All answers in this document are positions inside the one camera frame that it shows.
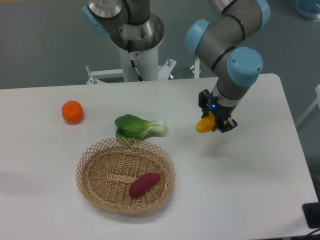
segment metal bracket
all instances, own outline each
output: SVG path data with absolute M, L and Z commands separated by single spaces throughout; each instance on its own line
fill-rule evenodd
M 313 109 L 315 109 L 317 106 L 320 109 L 320 85 L 315 87 L 315 92 L 317 94 L 317 98 L 310 104 L 310 106 L 304 111 L 304 113 L 294 123 L 296 128 L 298 128 L 301 125 L 301 123 L 306 119 L 306 117 L 311 113 Z
M 174 77 L 171 72 L 176 64 L 177 61 L 169 58 L 164 65 L 159 65 L 158 81 L 173 79 Z M 124 72 L 122 69 L 90 71 L 88 65 L 85 67 L 89 77 L 89 80 L 86 82 L 86 84 L 105 84 L 108 83 L 108 79 L 121 78 L 124 76 Z

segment sweet potato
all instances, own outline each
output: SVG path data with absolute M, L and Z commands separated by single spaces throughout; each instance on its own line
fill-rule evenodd
M 155 185 L 161 176 L 158 172 L 147 173 L 135 180 L 130 188 L 129 195 L 131 198 L 137 198 L 143 195 L 150 187 Z

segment woven basket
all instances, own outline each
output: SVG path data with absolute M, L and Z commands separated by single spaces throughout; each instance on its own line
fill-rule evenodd
M 161 176 L 154 186 L 138 198 L 129 188 L 147 173 Z M 134 139 L 106 139 L 83 153 L 76 170 L 77 186 L 92 204 L 122 213 L 146 213 L 160 207 L 170 196 L 175 169 L 168 154 L 149 142 Z

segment black cable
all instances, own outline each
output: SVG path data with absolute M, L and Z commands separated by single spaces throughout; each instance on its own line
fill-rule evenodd
M 128 53 L 129 54 L 132 53 L 131 45 L 132 45 L 132 42 L 130 40 L 128 40 Z M 134 59 L 130 60 L 130 63 L 131 63 L 131 66 L 135 69 L 136 74 L 138 75 L 139 82 L 143 82 L 144 80 L 141 77 L 141 75 L 140 75 L 140 73 L 139 73 L 139 71 L 138 71 L 138 69 L 136 67 L 135 60 Z
M 302 240 L 308 240 L 310 238 L 310 236 L 316 232 L 319 232 L 320 231 L 320 228 L 310 232 L 308 235 L 306 235 Z

